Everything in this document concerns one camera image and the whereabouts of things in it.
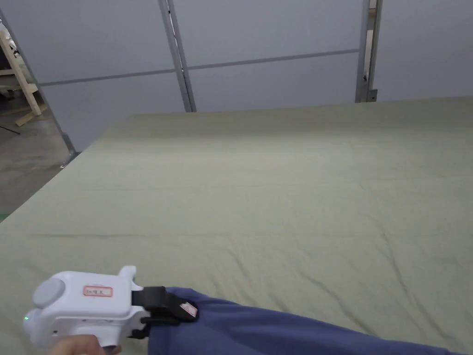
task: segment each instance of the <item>gray wall panel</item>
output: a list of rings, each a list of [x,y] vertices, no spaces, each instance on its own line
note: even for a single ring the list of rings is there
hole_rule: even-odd
[[[39,83],[173,69],[157,0],[3,1]]]
[[[51,85],[43,92],[77,151],[132,114],[184,112],[175,73]]]
[[[173,0],[189,66],[356,49],[363,0]]]
[[[472,0],[383,0],[378,101],[473,95],[472,66]]]
[[[354,101],[358,53],[190,70],[197,111]]]

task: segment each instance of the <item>round gray button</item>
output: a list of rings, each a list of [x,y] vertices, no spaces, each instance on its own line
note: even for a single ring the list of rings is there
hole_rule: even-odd
[[[38,286],[33,294],[33,303],[37,308],[45,308],[62,296],[66,284],[56,278],[50,278]]]

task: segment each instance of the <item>wooden leg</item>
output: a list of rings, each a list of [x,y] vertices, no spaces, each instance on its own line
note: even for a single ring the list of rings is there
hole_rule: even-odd
[[[17,59],[15,58],[15,55],[13,54],[13,51],[11,50],[10,45],[7,42],[5,32],[3,31],[0,31],[0,46],[3,52],[5,53],[6,58],[8,59],[8,63],[10,63],[11,69],[15,73],[15,77],[17,78],[18,83],[20,84],[20,87],[23,90],[23,93],[25,94],[26,100],[28,101],[28,104],[30,105],[33,114],[35,116],[39,116],[41,114],[41,110],[39,109],[35,97],[31,93],[28,82],[26,81],[25,76],[21,71]]]
[[[41,112],[43,112],[45,109],[47,109],[48,106],[46,106],[46,104],[42,104],[39,109],[41,110]],[[25,123],[29,122],[30,120],[32,120],[34,118],[34,116],[38,116],[36,114],[34,114],[34,112],[28,112],[26,115],[24,115],[23,117],[19,118],[18,120],[15,121],[15,124],[18,126],[18,127],[21,127],[22,125],[24,125]]]

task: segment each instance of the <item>finger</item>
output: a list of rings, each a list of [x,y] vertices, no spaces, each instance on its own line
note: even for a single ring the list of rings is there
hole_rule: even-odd
[[[61,339],[49,355],[105,355],[93,335],[74,335]]]
[[[119,354],[119,353],[121,353],[121,352],[122,352],[122,347],[121,347],[121,346],[117,346],[117,347],[113,350],[112,355],[117,355],[117,354]]]

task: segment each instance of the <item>gray floor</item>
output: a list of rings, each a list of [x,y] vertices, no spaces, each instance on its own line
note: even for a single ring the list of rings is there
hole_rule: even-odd
[[[68,156],[50,110],[15,126],[28,111],[8,112],[24,106],[22,98],[0,102],[0,125],[21,133],[0,128],[0,221],[51,180]]]

